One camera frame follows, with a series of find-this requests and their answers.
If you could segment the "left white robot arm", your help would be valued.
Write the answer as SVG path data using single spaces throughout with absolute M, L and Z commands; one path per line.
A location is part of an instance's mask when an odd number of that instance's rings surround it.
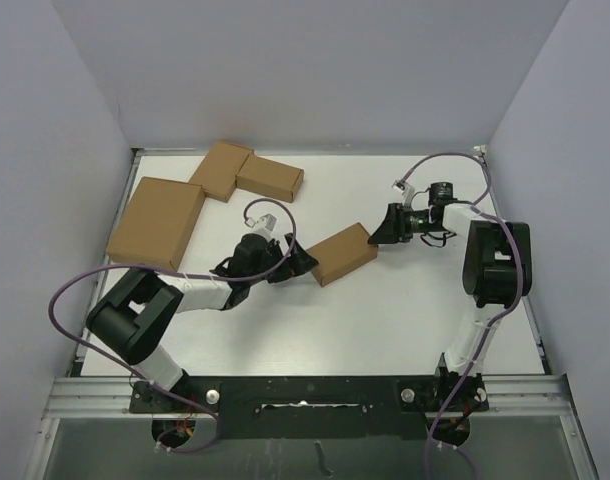
M 91 310 L 86 326 L 123 363 L 155 383 L 157 404 L 178 410 L 188 398 L 187 374 L 161 345 L 173 317 L 194 310 L 231 310 L 248 298 L 253 285 L 285 282 L 319 265 L 293 235 L 285 239 L 287 254 L 271 236 L 246 234 L 205 279 L 131 268 Z

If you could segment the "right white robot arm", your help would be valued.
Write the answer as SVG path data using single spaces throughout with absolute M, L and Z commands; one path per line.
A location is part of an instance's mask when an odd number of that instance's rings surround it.
M 449 409 L 466 394 L 458 377 L 483 372 L 489 345 L 501 321 L 512 313 L 532 286 L 530 227 L 507 222 L 456 198 L 453 185 L 436 182 L 428 189 L 424 210 L 412 207 L 416 191 L 405 182 L 394 188 L 404 198 L 388 205 L 385 218 L 368 239 L 371 245 L 408 243 L 414 236 L 442 248 L 459 237 L 465 241 L 462 286 L 472 305 L 466 310 L 454 341 L 442 354 L 446 370 L 429 385 L 431 400 Z

